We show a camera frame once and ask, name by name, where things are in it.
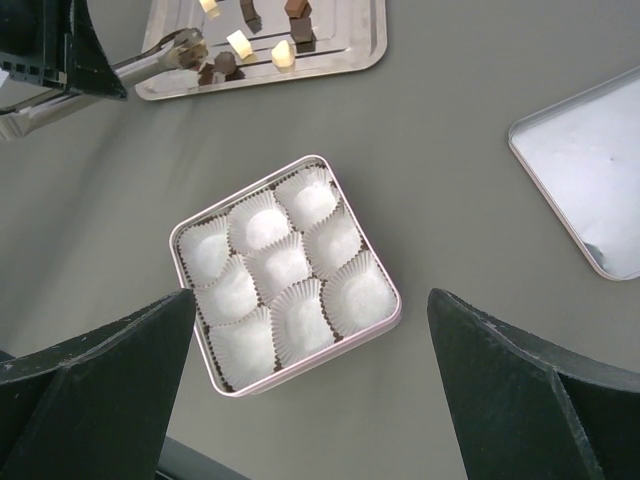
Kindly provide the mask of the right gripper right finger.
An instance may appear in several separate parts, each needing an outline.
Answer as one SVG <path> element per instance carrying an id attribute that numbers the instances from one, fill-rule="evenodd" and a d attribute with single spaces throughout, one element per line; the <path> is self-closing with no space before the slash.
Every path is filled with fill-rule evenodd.
<path id="1" fill-rule="evenodd" d="M 638 478 L 638 373 L 539 338 L 446 290 L 431 290 L 427 316 L 468 478 Z"/>

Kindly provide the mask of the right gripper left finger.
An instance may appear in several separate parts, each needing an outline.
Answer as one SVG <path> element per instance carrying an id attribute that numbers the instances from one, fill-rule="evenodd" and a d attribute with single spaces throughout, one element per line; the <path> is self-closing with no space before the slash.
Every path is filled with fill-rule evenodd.
<path id="1" fill-rule="evenodd" d="M 44 350 L 2 353 L 2 478 L 154 478 L 194 321 L 182 289 Z"/>

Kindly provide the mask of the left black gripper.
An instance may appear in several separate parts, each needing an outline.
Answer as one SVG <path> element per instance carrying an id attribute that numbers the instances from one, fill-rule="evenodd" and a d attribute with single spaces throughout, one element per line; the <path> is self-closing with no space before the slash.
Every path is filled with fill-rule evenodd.
<path id="1" fill-rule="evenodd" d="M 111 100 L 128 98 L 98 40 L 86 1 L 2 1 L 1 70 L 17 82 Z"/>

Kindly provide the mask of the metal tongs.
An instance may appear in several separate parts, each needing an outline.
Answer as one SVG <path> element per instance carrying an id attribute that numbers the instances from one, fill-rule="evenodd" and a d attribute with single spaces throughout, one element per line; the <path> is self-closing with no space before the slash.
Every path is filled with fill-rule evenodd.
<path id="1" fill-rule="evenodd" d="M 189 47 L 198 44 L 206 46 L 203 34 L 199 29 L 180 29 L 162 38 L 151 49 L 116 64 L 115 73 L 126 88 L 132 88 L 161 73 L 182 70 L 177 69 L 173 63 L 173 50 L 176 47 Z M 1 110 L 1 140 L 10 141 L 23 138 L 38 128 L 56 122 L 99 101 L 101 98 L 97 96 L 63 93 L 54 89 L 46 90 Z"/>

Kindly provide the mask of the dark round chocolate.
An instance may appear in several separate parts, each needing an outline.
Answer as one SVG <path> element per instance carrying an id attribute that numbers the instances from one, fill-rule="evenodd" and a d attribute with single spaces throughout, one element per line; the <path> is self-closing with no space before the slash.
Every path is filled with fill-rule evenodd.
<path id="1" fill-rule="evenodd" d="M 235 55 L 232 52 L 224 51 L 214 58 L 214 70 L 223 75 L 231 75 L 237 70 Z"/>

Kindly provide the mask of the white chocolate small cube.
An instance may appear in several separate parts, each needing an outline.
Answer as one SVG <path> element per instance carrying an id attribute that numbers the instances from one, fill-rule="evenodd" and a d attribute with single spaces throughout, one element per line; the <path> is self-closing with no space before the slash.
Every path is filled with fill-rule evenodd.
<path id="1" fill-rule="evenodd" d="M 215 18 L 220 14 L 216 0 L 199 0 L 199 4 L 209 18 Z"/>

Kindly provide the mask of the dark chocolate tall piece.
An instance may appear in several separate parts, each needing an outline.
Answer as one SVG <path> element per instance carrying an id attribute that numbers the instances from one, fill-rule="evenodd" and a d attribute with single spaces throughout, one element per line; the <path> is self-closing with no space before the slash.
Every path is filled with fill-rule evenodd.
<path id="1" fill-rule="evenodd" d="M 253 0 L 240 0 L 239 5 L 242 18 L 245 23 L 252 22 L 258 18 L 258 13 Z"/>

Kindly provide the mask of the white chocolate dome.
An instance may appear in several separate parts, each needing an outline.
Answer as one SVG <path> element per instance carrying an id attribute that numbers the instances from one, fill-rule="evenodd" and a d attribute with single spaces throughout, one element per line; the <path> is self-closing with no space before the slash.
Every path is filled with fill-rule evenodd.
<path id="1" fill-rule="evenodd" d="M 287 40 L 278 42 L 271 50 L 271 61 L 278 69 L 291 68 L 295 59 L 294 48 Z"/>

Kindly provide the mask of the milk brown chocolate block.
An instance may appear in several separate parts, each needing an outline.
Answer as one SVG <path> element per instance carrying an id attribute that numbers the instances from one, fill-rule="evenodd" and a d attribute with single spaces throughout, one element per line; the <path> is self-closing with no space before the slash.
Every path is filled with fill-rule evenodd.
<path id="1" fill-rule="evenodd" d="M 287 0 L 284 10 L 290 19 L 300 19 L 307 16 L 311 6 L 308 0 Z"/>

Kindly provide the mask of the dark chocolate cube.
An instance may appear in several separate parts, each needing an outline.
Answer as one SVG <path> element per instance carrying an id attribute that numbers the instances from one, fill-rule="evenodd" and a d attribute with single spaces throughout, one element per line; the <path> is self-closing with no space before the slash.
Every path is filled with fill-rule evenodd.
<path id="1" fill-rule="evenodd" d="M 311 18 L 290 18 L 290 35 L 296 44 L 310 43 L 313 40 Z"/>

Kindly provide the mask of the white paper cup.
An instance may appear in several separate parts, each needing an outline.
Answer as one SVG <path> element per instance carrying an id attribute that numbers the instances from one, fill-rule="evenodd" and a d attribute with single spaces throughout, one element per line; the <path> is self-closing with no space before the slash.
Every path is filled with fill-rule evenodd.
<path id="1" fill-rule="evenodd" d="M 210 285 L 194 290 L 202 320 L 213 326 L 242 319 L 257 308 L 259 299 L 242 255 L 232 256 Z"/>
<path id="2" fill-rule="evenodd" d="M 236 322 L 213 327 L 210 340 L 222 377 L 234 390 L 263 380 L 276 367 L 267 307 L 259 307 Z"/>
<path id="3" fill-rule="evenodd" d="M 326 168 L 310 167 L 280 183 L 274 192 L 285 207 L 294 226 L 305 231 L 327 218 L 339 202 L 339 194 L 331 184 Z"/>
<path id="4" fill-rule="evenodd" d="M 340 210 L 305 232 L 303 247 L 314 274 L 326 280 L 357 255 L 361 236 L 351 215 Z"/>
<path id="5" fill-rule="evenodd" d="M 214 282 L 230 257 L 228 220 L 218 216 L 187 228 L 178 241 L 187 277 L 195 286 Z"/>
<path id="6" fill-rule="evenodd" d="M 321 304 L 321 282 L 309 278 L 283 290 L 271 303 L 273 343 L 283 367 L 334 344 Z"/>
<path id="7" fill-rule="evenodd" d="M 230 246 L 248 254 L 285 238 L 292 226 L 284 207 L 271 190 L 236 203 L 228 215 Z"/>
<path id="8" fill-rule="evenodd" d="M 299 232 L 248 254 L 245 265 L 265 304 L 271 303 L 286 288 L 312 275 Z"/>
<path id="9" fill-rule="evenodd" d="M 326 282 L 321 299 L 331 325 L 344 338 L 383 322 L 398 303 L 369 250 L 357 254 Z"/>

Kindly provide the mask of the silver metal tray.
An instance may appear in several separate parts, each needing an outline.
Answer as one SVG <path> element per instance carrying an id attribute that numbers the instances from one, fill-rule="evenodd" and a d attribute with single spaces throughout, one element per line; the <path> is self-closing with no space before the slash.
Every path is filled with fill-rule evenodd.
<path id="1" fill-rule="evenodd" d="M 258 18 L 245 23 L 239 1 L 217 1 L 220 14 L 209 18 L 199 1 L 151 3 L 143 48 L 182 28 L 197 28 L 208 47 L 205 65 L 221 52 L 232 52 L 226 37 L 241 30 L 253 54 L 236 59 L 237 70 L 224 78 L 218 73 L 200 75 L 194 70 L 174 70 L 145 80 L 135 87 L 144 100 L 157 101 L 205 93 L 301 80 L 358 71 L 377 63 L 387 49 L 387 8 L 384 1 L 311 1 L 308 17 L 313 27 L 310 43 L 296 44 L 290 35 L 290 18 L 283 1 L 255 1 Z M 295 63 L 278 69 L 271 50 L 287 40 L 294 48 Z"/>

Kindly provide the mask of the pink square tin box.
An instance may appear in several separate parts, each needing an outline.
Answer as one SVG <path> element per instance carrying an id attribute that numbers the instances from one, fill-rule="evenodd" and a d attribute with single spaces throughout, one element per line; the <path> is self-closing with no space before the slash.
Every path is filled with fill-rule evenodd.
<path id="1" fill-rule="evenodd" d="M 401 318 L 396 286 L 318 155 L 182 221 L 169 246 L 195 295 L 209 379 L 227 397 L 265 392 Z"/>

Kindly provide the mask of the silver tin lid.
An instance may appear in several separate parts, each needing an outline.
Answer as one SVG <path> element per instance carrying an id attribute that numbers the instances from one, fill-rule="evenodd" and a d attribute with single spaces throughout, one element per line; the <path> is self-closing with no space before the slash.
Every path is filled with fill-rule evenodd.
<path id="1" fill-rule="evenodd" d="M 594 270 L 638 278 L 638 69 L 516 121 L 508 144 Z"/>

